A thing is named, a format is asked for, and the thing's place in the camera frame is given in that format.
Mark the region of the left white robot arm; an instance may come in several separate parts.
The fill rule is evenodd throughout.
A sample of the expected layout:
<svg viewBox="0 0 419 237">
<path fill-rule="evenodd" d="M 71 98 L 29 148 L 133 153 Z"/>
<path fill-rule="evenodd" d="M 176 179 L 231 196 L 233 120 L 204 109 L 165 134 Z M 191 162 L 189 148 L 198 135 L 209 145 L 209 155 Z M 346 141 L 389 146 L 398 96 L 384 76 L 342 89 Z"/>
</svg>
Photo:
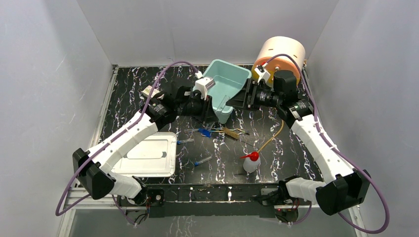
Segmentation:
<svg viewBox="0 0 419 237">
<path fill-rule="evenodd" d="M 148 188 L 138 177 L 113 172 L 114 166 L 135 146 L 159 132 L 177 117 L 201 121 L 215 118 L 212 97 L 192 87 L 180 87 L 174 93 L 150 93 L 143 109 L 103 142 L 73 153 L 74 177 L 93 200 L 107 195 L 124 196 L 135 205 L 147 201 Z"/>
</svg>

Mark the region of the brown test tube brush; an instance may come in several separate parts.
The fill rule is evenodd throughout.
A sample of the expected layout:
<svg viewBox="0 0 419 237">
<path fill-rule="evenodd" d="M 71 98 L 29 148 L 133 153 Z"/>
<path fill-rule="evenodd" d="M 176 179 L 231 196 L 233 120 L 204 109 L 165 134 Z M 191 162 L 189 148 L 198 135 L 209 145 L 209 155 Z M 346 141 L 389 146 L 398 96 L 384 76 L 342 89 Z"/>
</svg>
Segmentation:
<svg viewBox="0 0 419 237">
<path fill-rule="evenodd" d="M 209 132 L 223 133 L 225 136 L 228 136 L 232 139 L 235 139 L 237 141 L 240 141 L 242 143 L 245 143 L 255 148 L 255 145 L 253 143 L 248 142 L 247 140 L 247 137 L 250 135 L 250 133 L 247 131 L 244 131 L 238 128 L 229 129 L 227 127 L 222 127 L 222 128 L 210 128 Z"/>
</svg>

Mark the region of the round orange yellow drawer cabinet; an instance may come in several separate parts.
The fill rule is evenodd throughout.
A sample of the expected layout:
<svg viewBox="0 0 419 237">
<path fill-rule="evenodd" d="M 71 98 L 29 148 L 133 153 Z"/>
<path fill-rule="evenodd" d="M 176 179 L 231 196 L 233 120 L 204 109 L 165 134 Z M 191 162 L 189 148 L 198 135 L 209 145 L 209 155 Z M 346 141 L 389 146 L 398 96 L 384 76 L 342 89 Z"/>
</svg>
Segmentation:
<svg viewBox="0 0 419 237">
<path fill-rule="evenodd" d="M 300 71 L 304 62 L 305 48 L 299 41 L 283 36 L 271 37 L 263 44 L 252 66 L 252 79 L 258 80 L 259 78 L 259 75 L 255 72 L 257 66 L 267 64 L 265 69 L 269 72 L 270 78 L 266 84 L 269 87 L 273 86 L 274 73 L 282 70 L 293 72 L 296 77 L 296 84 L 299 84 Z"/>
</svg>

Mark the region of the small white red box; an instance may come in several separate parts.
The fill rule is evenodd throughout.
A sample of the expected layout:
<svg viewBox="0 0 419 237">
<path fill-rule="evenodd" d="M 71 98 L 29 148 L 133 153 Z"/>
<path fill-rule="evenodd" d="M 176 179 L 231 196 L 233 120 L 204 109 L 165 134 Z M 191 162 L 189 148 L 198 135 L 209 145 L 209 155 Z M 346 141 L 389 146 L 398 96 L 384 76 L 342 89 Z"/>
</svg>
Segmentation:
<svg viewBox="0 0 419 237">
<path fill-rule="evenodd" d="M 144 97 L 149 97 L 150 94 L 151 94 L 151 98 L 156 98 L 156 99 L 160 99 L 160 100 L 162 100 L 164 98 L 164 93 L 163 92 L 160 92 L 158 89 L 154 89 L 153 91 L 151 91 L 151 90 L 152 90 L 152 86 L 149 85 L 141 91 L 141 94 Z"/>
</svg>

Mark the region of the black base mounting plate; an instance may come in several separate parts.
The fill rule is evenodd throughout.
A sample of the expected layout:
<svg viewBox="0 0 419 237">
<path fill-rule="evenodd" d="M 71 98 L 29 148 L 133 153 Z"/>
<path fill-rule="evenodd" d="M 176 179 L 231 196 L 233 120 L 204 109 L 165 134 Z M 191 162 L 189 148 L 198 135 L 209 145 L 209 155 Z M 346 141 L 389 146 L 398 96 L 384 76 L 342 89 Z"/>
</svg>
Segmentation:
<svg viewBox="0 0 419 237">
<path fill-rule="evenodd" d="M 285 199 L 277 184 L 152 184 L 151 216 L 258 216 L 298 219 L 300 201 Z"/>
</svg>

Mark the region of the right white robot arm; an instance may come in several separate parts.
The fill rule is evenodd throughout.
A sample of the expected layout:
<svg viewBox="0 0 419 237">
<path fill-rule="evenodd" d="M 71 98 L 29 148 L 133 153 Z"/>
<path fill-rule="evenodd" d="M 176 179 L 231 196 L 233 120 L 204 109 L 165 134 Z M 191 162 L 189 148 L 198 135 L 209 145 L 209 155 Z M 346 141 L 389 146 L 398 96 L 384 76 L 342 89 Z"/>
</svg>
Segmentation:
<svg viewBox="0 0 419 237">
<path fill-rule="evenodd" d="M 362 173 L 345 162 L 317 129 L 311 104 L 298 96 L 295 79 L 273 80 L 273 89 L 248 79 L 243 88 L 226 103 L 235 109 L 255 110 L 260 106 L 275 108 L 279 117 L 304 143 L 323 175 L 323 181 L 292 176 L 279 182 L 278 197 L 284 204 L 297 198 L 316 203 L 327 215 L 362 204 L 370 183 Z"/>
</svg>

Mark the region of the tan rubber tubing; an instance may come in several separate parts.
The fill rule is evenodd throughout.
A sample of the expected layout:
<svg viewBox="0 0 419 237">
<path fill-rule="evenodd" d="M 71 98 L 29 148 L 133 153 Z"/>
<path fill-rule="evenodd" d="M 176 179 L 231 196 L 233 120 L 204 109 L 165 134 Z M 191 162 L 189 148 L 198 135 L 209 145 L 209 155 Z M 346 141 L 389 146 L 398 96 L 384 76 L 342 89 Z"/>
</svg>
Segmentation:
<svg viewBox="0 0 419 237">
<path fill-rule="evenodd" d="M 285 125 L 285 122 L 284 120 L 282 120 L 280 129 L 257 150 L 258 153 L 260 153 L 269 143 L 271 143 L 282 132 L 284 125 Z"/>
</svg>

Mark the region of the red-cap wash bottle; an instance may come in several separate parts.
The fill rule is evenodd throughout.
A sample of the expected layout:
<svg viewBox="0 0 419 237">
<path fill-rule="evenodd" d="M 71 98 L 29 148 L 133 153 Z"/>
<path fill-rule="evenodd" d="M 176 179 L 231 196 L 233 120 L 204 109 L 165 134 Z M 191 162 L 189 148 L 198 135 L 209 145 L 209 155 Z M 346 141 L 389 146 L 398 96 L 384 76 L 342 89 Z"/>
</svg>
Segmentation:
<svg viewBox="0 0 419 237">
<path fill-rule="evenodd" d="M 255 172 L 258 166 L 260 165 L 260 158 L 258 152 L 252 152 L 248 155 L 240 157 L 240 159 L 244 160 L 243 169 L 247 173 Z"/>
</svg>

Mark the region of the aluminium frame rail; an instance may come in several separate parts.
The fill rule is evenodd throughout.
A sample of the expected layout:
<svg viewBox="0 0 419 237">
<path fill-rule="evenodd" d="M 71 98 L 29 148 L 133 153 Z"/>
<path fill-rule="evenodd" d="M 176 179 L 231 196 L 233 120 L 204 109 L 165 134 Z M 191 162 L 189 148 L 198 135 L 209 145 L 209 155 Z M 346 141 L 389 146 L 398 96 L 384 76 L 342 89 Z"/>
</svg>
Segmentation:
<svg viewBox="0 0 419 237">
<path fill-rule="evenodd" d="M 93 200 L 87 195 L 87 191 L 84 188 L 76 187 L 71 188 L 69 193 L 64 199 L 63 208 L 72 207 L 74 210 L 78 209 L 111 209 L 113 207 L 120 207 L 123 211 L 131 210 L 146 210 L 146 205 L 151 206 L 151 197 L 148 194 L 148 200 L 145 201 L 142 205 L 136 205 L 133 201 L 128 200 L 126 197 L 117 196 L 117 195 L 107 195 L 101 199 Z M 302 198 L 297 199 L 296 201 L 301 202 L 301 206 L 298 208 L 299 217 L 297 220 L 301 220 L 303 216 L 307 213 L 308 208 L 311 210 L 320 211 L 319 205 L 315 203 L 309 203 Z M 283 222 L 284 224 L 293 224 L 293 222 Z"/>
</svg>

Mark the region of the white bin lid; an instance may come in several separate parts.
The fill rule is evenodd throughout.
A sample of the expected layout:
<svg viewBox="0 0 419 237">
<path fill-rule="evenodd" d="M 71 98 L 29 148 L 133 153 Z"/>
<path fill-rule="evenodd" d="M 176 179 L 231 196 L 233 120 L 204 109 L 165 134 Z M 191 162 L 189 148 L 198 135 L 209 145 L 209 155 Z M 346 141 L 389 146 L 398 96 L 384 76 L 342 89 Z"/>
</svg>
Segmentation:
<svg viewBox="0 0 419 237">
<path fill-rule="evenodd" d="M 141 178 L 170 177 L 175 172 L 177 136 L 158 132 L 130 150 L 112 171 Z"/>
</svg>

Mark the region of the blue-cap test tube lower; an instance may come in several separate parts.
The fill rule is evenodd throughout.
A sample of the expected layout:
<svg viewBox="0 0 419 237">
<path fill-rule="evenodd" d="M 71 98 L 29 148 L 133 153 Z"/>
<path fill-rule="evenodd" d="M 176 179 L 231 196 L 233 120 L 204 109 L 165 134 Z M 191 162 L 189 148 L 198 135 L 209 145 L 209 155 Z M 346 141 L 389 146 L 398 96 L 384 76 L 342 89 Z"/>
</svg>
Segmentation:
<svg viewBox="0 0 419 237">
<path fill-rule="evenodd" d="M 203 163 L 205 163 L 205 162 L 207 162 L 207 161 L 209 161 L 211 159 L 212 159 L 212 156 L 209 156 L 209 157 L 206 157 L 206 158 L 201 159 L 199 161 L 196 161 L 196 162 L 194 162 L 194 166 L 201 165 L 201 164 L 203 164 Z"/>
</svg>

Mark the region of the light teal plastic bin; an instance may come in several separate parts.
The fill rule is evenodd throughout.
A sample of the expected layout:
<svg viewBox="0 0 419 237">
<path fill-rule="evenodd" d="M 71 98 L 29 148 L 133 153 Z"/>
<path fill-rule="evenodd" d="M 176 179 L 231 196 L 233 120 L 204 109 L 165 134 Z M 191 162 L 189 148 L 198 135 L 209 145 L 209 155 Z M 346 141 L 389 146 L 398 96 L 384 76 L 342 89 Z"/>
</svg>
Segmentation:
<svg viewBox="0 0 419 237">
<path fill-rule="evenodd" d="M 213 102 L 213 99 L 217 97 L 222 98 L 227 95 L 232 98 L 236 95 L 245 85 L 247 79 L 251 78 L 251 71 L 229 62 L 215 59 L 205 70 L 204 76 L 211 77 L 215 81 L 215 86 L 208 92 Z M 226 106 L 222 113 L 214 111 L 218 117 L 218 122 L 225 124 L 233 110 L 233 107 Z"/>
</svg>

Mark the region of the blue-base funnel tube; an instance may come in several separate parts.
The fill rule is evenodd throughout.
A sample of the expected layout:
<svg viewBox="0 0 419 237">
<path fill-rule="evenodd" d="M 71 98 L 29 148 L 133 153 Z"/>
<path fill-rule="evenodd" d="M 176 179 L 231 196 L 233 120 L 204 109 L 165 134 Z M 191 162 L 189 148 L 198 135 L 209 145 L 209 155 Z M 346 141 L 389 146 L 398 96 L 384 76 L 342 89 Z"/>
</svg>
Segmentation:
<svg viewBox="0 0 419 237">
<path fill-rule="evenodd" d="M 206 129 L 203 129 L 203 128 L 199 128 L 198 129 L 198 132 L 201 133 L 202 136 L 208 137 L 208 138 L 210 138 L 211 137 L 211 134 L 212 134 L 211 131 L 206 130 Z"/>
</svg>

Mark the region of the blue-cap test tube middle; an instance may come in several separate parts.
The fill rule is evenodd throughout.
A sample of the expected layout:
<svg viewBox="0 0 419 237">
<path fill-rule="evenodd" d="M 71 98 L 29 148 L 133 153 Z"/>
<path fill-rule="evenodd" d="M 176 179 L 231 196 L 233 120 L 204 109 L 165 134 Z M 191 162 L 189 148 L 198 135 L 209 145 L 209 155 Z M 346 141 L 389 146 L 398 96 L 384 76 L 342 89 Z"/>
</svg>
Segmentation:
<svg viewBox="0 0 419 237">
<path fill-rule="evenodd" d="M 190 142 L 194 142 L 194 139 L 190 138 L 190 139 L 185 139 L 185 140 L 178 140 L 176 143 L 177 144 L 185 144 L 185 143 L 190 143 Z"/>
</svg>

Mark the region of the clear test tube rack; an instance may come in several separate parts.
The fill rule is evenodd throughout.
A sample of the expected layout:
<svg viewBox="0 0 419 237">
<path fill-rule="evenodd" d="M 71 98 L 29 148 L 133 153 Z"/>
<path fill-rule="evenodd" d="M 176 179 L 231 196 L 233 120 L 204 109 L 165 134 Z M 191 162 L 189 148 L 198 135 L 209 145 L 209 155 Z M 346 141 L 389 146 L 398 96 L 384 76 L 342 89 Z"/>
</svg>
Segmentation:
<svg viewBox="0 0 419 237">
<path fill-rule="evenodd" d="M 215 112 L 222 113 L 227 106 L 227 102 L 230 100 L 230 96 L 225 95 L 224 97 L 217 97 L 213 99 L 212 105 Z"/>
</svg>

